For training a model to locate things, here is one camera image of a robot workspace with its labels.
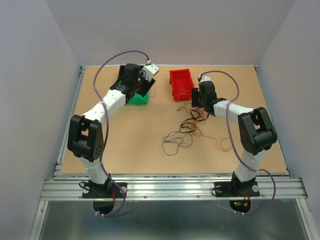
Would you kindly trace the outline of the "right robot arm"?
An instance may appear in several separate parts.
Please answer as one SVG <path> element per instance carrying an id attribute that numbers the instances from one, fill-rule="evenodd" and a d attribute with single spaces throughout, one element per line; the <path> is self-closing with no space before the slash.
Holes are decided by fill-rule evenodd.
<path id="1" fill-rule="evenodd" d="M 236 154 L 239 165 L 232 173 L 230 181 L 214 183 L 215 196 L 242 197 L 249 193 L 258 197 L 258 167 L 278 138 L 268 111 L 264 107 L 248 108 L 219 98 L 211 81 L 201 81 L 197 88 L 192 89 L 191 105 L 203 108 L 212 116 L 224 118 L 227 124 L 238 125 L 243 147 L 242 154 Z"/>

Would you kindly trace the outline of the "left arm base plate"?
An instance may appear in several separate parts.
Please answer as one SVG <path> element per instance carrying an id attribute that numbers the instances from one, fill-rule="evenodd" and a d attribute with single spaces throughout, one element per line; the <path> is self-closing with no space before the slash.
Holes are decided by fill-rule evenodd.
<path id="1" fill-rule="evenodd" d="M 123 193 L 111 181 L 106 184 L 97 184 L 92 181 L 81 181 L 79 187 L 82 189 L 84 199 L 121 199 Z"/>

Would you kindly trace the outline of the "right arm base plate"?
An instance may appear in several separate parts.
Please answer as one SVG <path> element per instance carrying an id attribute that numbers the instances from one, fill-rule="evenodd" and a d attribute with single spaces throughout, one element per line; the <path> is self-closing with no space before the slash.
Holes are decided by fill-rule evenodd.
<path id="1" fill-rule="evenodd" d="M 240 182 L 235 183 L 232 181 L 217 181 L 214 182 L 215 196 L 218 198 L 243 198 L 245 196 L 259 197 L 260 191 L 258 183 L 253 182 Z"/>

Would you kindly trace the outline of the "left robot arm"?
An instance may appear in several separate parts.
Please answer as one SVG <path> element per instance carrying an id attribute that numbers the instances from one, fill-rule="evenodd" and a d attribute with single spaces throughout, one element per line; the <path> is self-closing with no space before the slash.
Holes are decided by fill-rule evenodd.
<path id="1" fill-rule="evenodd" d="M 67 149 L 81 160 L 87 171 L 88 181 L 79 185 L 84 198 L 110 198 L 115 192 L 116 187 L 102 164 L 107 138 L 103 127 L 135 94 L 144 97 L 155 83 L 158 72 L 159 67 L 154 63 L 121 65 L 118 77 L 106 95 L 84 114 L 71 117 Z"/>

